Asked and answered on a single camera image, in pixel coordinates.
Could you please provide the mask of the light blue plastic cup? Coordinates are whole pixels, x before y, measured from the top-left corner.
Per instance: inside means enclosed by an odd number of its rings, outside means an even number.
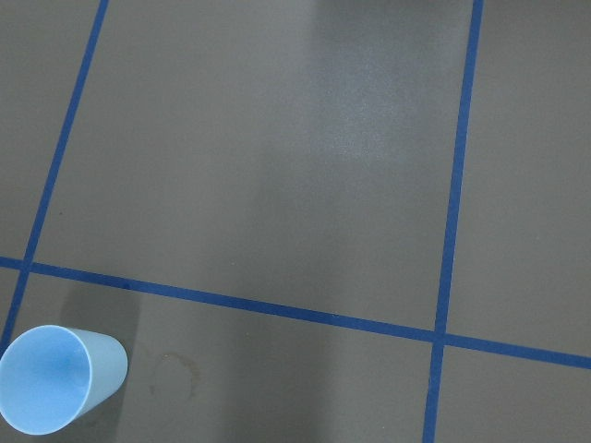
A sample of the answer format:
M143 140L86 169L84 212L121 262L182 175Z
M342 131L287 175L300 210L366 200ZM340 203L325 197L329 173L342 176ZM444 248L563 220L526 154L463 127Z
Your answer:
M57 432L114 395L128 357L115 338L43 325L19 335L1 357L1 415L19 432Z

